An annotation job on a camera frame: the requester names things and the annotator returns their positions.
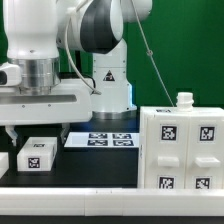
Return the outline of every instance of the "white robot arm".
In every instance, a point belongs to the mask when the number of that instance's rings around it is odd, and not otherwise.
[[[136,22],[136,12],[139,20],[144,20],[152,9],[152,0],[121,0],[121,8],[124,22]],[[124,40],[106,55],[93,54],[93,78],[102,93],[100,96],[92,95],[95,118],[136,116],[132,85],[127,81],[127,44]]]
[[[136,1],[140,16],[150,2]],[[107,54],[122,39],[123,18],[134,20],[131,0],[4,0],[3,6],[8,62],[0,67],[0,125],[15,140],[15,125],[88,121],[92,91],[80,80],[59,80],[57,47],[66,47],[69,25],[69,49]]]

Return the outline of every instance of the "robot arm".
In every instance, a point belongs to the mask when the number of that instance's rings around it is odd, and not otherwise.
[[[57,3],[57,44],[65,48],[64,33],[69,19],[68,9],[77,6],[74,1],[59,0]],[[91,53],[108,53],[121,40],[123,18],[120,0],[94,0],[71,16],[68,29],[68,45],[71,50]]]

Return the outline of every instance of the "white block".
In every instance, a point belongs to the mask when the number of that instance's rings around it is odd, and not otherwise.
[[[176,108],[143,108],[140,127],[139,186],[184,188],[189,118]]]
[[[159,156],[158,166],[161,166],[161,167],[179,167],[180,166],[180,160],[179,160],[178,157]]]
[[[221,189],[224,170],[224,111],[194,108],[190,113],[186,188]]]
[[[17,155],[18,171],[50,171],[57,153],[57,138],[28,139]]]
[[[85,215],[85,189],[1,188],[0,215]]]
[[[212,167],[220,167],[221,166],[221,162],[214,157],[208,157],[208,158],[197,157],[195,159],[195,163],[200,168],[212,168]]]
[[[0,153],[0,179],[9,169],[9,156],[8,153]]]
[[[123,191],[121,189],[89,190],[85,196],[85,215],[123,215]]]

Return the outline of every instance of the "sticker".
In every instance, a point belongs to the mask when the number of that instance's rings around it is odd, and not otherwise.
[[[134,146],[134,143],[131,140],[114,140],[114,146],[130,147]]]
[[[33,147],[35,148],[43,148],[45,144],[34,144]]]
[[[162,126],[161,127],[162,141],[176,141],[177,140],[177,126]]]
[[[200,127],[200,142],[212,142],[215,140],[215,127]]]
[[[107,75],[105,76],[105,78],[103,79],[103,81],[106,81],[106,82],[114,82],[115,81],[114,76],[111,73],[111,71],[109,71],[107,73]]]
[[[40,158],[28,158],[28,168],[29,169],[39,169],[40,168]]]
[[[159,176],[159,189],[174,189],[175,177]]]
[[[195,189],[211,189],[212,178],[211,177],[196,177]]]
[[[88,146],[108,146],[107,140],[89,140]]]
[[[156,110],[158,113],[171,113],[171,110],[166,110],[166,109],[158,109]]]
[[[113,139],[131,139],[131,134],[113,134]]]
[[[107,139],[107,134],[104,134],[104,133],[89,133],[89,138]]]
[[[65,148],[94,148],[99,146],[138,148],[139,133],[70,132],[65,143]]]

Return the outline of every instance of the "white box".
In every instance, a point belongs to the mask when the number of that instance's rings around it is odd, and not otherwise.
[[[142,112],[139,187],[184,188],[189,117],[176,108],[148,107]]]
[[[224,111],[194,108],[190,117],[185,187],[220,189],[224,170]]]
[[[50,171],[57,153],[57,138],[31,137],[17,155],[18,171]]]
[[[0,153],[0,179],[9,169],[9,156],[6,152]]]

